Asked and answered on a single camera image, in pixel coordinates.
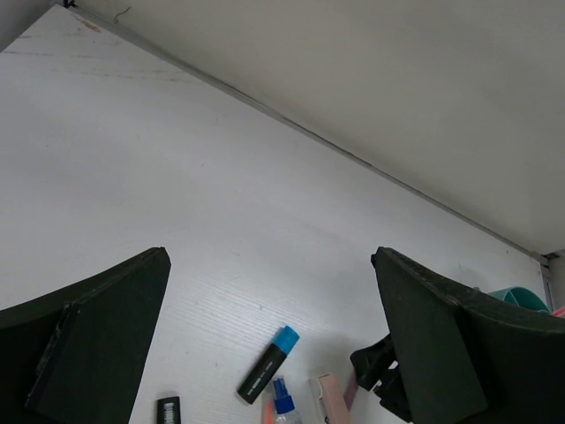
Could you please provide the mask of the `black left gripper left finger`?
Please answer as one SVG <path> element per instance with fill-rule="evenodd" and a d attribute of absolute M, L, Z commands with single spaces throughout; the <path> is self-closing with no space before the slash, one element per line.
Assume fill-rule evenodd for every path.
<path fill-rule="evenodd" d="M 1 312 L 3 423 L 126 423 L 170 276 L 165 248 Z"/>

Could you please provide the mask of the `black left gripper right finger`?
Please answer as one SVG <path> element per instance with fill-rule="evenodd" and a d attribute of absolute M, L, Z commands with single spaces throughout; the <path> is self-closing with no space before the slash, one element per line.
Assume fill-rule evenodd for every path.
<path fill-rule="evenodd" d="M 562 423 L 564 320 L 498 300 L 389 247 L 372 265 L 416 423 Z"/>

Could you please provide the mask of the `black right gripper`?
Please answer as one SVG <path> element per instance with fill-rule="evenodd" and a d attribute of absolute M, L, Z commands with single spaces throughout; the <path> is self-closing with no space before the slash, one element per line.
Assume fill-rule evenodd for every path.
<path fill-rule="evenodd" d="M 376 344 L 350 355 L 354 381 L 358 387 L 372 391 L 380 405 L 401 420 L 411 418 L 411 410 L 403 385 L 400 367 L 391 335 Z"/>

